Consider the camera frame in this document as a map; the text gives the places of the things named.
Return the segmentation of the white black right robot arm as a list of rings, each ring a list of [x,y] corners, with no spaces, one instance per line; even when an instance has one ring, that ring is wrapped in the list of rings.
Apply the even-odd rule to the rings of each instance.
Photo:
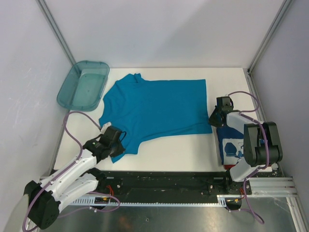
[[[246,180],[283,158],[276,123],[260,122],[235,110],[229,96],[216,99],[209,124],[216,131],[222,165],[230,166],[223,178],[228,194],[245,189]]]

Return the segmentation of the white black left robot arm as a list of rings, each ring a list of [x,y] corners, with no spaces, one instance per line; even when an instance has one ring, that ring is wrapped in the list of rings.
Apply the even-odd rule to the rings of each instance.
[[[102,193],[106,189],[107,182],[95,166],[107,157],[115,157],[125,151],[121,142],[126,132],[109,123],[102,130],[101,134],[84,145],[79,144],[78,155],[63,168],[39,183],[30,181],[25,186],[28,209],[22,224],[24,232],[28,231],[28,219],[35,224],[35,228],[46,229],[71,202],[85,194]]]

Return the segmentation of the bright blue t-shirt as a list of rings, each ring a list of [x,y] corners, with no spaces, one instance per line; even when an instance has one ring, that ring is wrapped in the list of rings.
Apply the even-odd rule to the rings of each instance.
[[[110,122],[126,132],[126,154],[136,155],[141,143],[159,137],[211,134],[207,111],[206,80],[149,81],[141,74],[128,74],[103,96],[100,125]]]

